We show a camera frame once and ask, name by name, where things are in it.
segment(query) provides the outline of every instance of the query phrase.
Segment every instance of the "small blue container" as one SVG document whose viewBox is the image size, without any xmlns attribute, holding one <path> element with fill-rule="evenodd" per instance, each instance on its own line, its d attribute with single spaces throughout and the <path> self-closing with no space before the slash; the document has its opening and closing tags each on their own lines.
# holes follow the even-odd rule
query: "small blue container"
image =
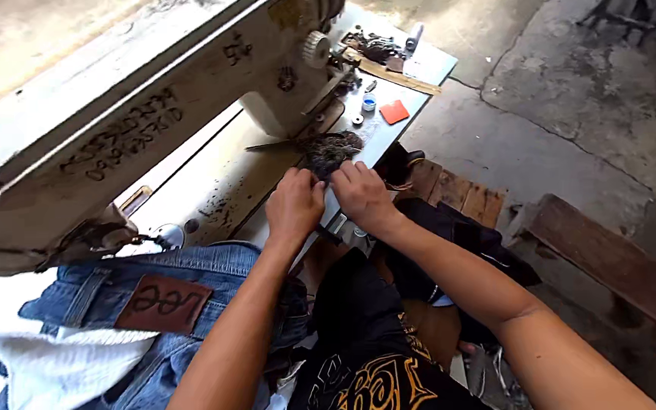
<svg viewBox="0 0 656 410">
<path fill-rule="evenodd" d="M 364 103 L 361 106 L 364 111 L 373 111 L 376 109 L 376 96 L 372 93 L 364 94 Z"/>
</svg>

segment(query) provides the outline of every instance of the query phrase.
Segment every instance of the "white cloth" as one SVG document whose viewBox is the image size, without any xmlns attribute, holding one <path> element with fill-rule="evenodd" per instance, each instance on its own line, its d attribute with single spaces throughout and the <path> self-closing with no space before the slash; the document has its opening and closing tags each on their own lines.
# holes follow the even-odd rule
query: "white cloth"
<svg viewBox="0 0 656 410">
<path fill-rule="evenodd" d="M 437 299 L 434 303 L 432 303 L 432 306 L 434 307 L 442 307 L 442 306 L 451 306 L 455 304 L 452 302 L 452 299 L 450 299 L 449 296 L 447 295 L 442 295 L 440 296 L 439 299 Z"/>
<path fill-rule="evenodd" d="M 60 328 L 57 337 L 0 333 L 9 410 L 77 408 L 136 366 L 157 332 Z"/>
<path fill-rule="evenodd" d="M 287 408 L 292 392 L 295 390 L 295 383 L 297 383 L 297 371 L 304 363 L 305 360 L 297 362 L 292 365 L 285 377 L 278 378 L 278 391 L 270 396 L 270 404 L 265 410 L 285 410 Z"/>
</svg>

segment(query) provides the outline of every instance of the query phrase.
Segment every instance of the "blue denim jeans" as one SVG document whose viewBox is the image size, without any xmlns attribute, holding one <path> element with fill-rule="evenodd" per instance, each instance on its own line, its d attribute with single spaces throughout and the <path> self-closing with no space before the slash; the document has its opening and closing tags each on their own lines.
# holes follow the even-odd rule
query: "blue denim jeans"
<svg viewBox="0 0 656 410">
<path fill-rule="evenodd" d="M 132 371 L 106 394 L 82 408 L 165 408 L 201 341 L 237 293 L 257 261 L 260 249 L 242 241 L 219 242 L 172 252 L 112 258 L 63 266 L 42 295 L 27 302 L 19 315 L 41 320 L 43 333 L 68 328 L 113 328 L 114 322 L 143 275 L 170 276 L 214 290 L 188 336 L 159 335 Z M 305 286 L 288 279 L 274 320 L 270 351 L 290 347 L 308 333 Z M 6 408 L 6 387 L 0 409 Z"/>
</svg>

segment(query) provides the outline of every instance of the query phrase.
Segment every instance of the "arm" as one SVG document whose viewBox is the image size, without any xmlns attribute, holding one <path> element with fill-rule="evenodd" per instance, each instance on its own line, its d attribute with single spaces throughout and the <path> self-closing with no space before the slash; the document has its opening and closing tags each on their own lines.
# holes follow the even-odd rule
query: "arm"
<svg viewBox="0 0 656 410">
<path fill-rule="evenodd" d="M 267 203 L 270 236 L 237 294 L 189 364 L 169 409 L 252 406 L 283 279 L 323 215 L 323 182 L 291 168 Z"/>
<path fill-rule="evenodd" d="M 533 294 L 397 211 L 374 170 L 345 162 L 332 181 L 356 224 L 414 260 L 498 337 L 534 408 L 656 408 Z"/>
</svg>

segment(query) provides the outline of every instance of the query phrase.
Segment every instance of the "leather patch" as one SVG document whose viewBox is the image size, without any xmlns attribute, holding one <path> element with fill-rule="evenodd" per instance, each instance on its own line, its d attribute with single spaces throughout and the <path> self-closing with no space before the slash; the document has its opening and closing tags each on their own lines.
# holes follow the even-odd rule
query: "leather patch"
<svg viewBox="0 0 656 410">
<path fill-rule="evenodd" d="M 118 314 L 114 327 L 189 334 L 212 291 L 194 282 L 145 275 Z"/>
</svg>

